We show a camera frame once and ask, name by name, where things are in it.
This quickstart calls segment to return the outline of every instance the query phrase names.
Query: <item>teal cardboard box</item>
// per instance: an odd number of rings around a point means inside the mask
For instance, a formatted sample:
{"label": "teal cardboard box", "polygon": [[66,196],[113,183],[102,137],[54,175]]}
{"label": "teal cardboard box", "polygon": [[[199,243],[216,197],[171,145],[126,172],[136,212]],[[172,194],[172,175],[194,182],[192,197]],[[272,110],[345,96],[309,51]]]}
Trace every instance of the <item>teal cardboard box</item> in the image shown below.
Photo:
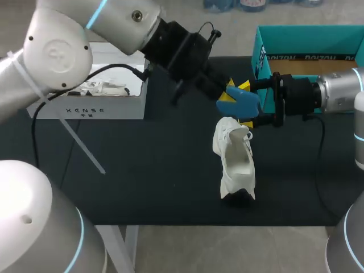
{"label": "teal cardboard box", "polygon": [[[364,26],[259,26],[251,59],[256,79],[273,72],[308,77],[364,66]],[[259,90],[263,112],[274,113],[272,90]]]}

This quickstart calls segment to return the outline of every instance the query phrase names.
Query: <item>screw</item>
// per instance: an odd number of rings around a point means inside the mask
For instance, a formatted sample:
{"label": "screw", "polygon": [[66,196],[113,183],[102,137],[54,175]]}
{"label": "screw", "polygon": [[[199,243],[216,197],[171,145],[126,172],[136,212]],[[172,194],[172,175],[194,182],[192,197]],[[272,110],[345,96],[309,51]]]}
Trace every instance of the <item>screw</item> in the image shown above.
{"label": "screw", "polygon": [[140,10],[134,10],[131,14],[131,18],[136,21],[137,23],[143,20],[143,14]]}

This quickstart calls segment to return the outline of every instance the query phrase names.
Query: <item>cardboard box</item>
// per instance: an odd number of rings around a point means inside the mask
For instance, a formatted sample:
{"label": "cardboard box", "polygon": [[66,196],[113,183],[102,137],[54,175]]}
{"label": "cardboard box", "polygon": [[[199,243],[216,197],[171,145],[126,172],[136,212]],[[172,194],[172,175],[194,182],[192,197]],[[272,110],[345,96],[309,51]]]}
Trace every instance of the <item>cardboard box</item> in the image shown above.
{"label": "cardboard box", "polygon": [[[364,66],[364,26],[259,26],[252,67],[256,79],[273,72],[308,77]],[[259,90],[265,113],[274,113],[273,91]]]}
{"label": "cardboard box", "polygon": [[[128,64],[140,71],[144,71],[148,62],[140,52],[127,56],[110,43],[91,43],[93,52],[93,70],[97,65],[122,63]],[[110,81],[115,84],[125,84],[130,96],[60,96],[53,100],[58,112],[65,119],[143,119],[146,103],[148,81],[143,83],[129,70],[112,68],[102,72],[94,79],[96,81]],[[27,108],[33,117],[41,101]],[[46,105],[39,112],[39,119],[57,119],[56,112]]]}

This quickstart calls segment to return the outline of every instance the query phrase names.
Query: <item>gray floor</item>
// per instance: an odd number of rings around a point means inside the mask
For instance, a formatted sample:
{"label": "gray floor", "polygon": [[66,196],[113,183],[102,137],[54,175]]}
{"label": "gray floor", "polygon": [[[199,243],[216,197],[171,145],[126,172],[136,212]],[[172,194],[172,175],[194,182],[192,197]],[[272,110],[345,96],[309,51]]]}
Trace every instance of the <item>gray floor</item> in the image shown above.
{"label": "gray floor", "polygon": [[[363,24],[363,0],[326,0],[319,8],[271,5],[259,14],[209,14],[201,0],[158,0],[166,20],[196,31],[207,20],[222,31],[214,56],[246,56],[259,24]],[[0,57],[22,47],[34,0],[0,0]],[[202,32],[207,35],[208,29]],[[92,41],[97,35],[88,33]],[[140,229],[137,273],[326,272],[323,227],[170,227]]]}
{"label": "gray floor", "polygon": [[136,273],[325,273],[322,227],[144,226]]}

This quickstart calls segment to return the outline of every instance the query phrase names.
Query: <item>bottle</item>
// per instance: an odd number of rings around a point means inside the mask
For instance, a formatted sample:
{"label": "bottle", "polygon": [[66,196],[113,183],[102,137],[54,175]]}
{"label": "bottle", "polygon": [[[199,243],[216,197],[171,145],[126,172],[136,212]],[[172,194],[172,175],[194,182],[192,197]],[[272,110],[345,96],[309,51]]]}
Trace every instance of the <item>bottle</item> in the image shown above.
{"label": "bottle", "polygon": [[321,6],[324,0],[297,0],[298,4],[304,7]]}
{"label": "bottle", "polygon": [[258,13],[263,11],[269,0],[238,0],[238,5],[248,13]]}
{"label": "bottle", "polygon": [[204,0],[204,8],[211,13],[223,13],[234,7],[234,0]]}

